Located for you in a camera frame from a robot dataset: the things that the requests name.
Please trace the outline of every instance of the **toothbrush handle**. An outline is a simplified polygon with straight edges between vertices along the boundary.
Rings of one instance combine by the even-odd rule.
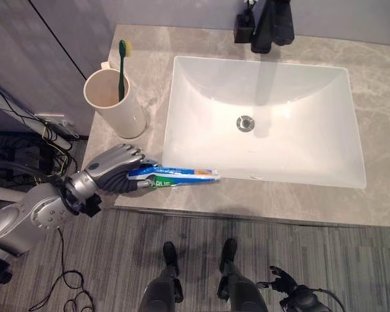
[[[124,98],[124,60],[121,58],[120,60],[120,80],[118,82],[118,101],[120,102]]]

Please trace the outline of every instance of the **sink drain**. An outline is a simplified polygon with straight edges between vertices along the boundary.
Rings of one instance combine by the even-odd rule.
[[[254,128],[254,119],[250,116],[238,117],[237,128],[242,132],[250,132]]]

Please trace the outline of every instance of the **countertop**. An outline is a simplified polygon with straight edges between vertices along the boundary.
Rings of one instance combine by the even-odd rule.
[[[125,72],[147,112],[148,128],[138,138],[126,140],[95,114],[84,164],[121,142],[138,145],[151,158],[162,159],[176,55],[318,64],[348,69],[367,188],[222,179],[211,185],[139,190],[116,197],[116,206],[390,226],[390,46],[296,36],[291,45],[273,45],[269,54],[257,55],[249,44],[234,44],[232,31],[117,25],[109,55],[113,68],[120,63],[120,39],[133,45]]]

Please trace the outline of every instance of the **black faucet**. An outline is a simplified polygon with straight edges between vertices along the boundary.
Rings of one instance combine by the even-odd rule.
[[[252,36],[254,53],[269,53],[272,42],[284,46],[294,39],[291,0],[266,0]]]

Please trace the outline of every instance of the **gray carpet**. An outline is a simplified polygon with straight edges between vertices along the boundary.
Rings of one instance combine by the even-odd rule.
[[[189,218],[107,209],[79,216],[64,228],[67,269],[83,271],[97,311],[136,311],[146,285],[163,267],[163,242],[179,250],[185,300],[178,311],[225,311],[216,297],[222,243],[236,237],[236,264],[254,281],[273,280],[269,265],[298,282],[335,292],[348,311],[390,311],[390,228],[310,227],[219,218]],[[0,285],[0,311],[26,311],[60,274],[60,242],[50,234],[13,265]],[[63,283],[41,311],[62,311],[76,291]],[[269,311],[282,294],[264,290]],[[340,311],[324,294],[320,300]]]

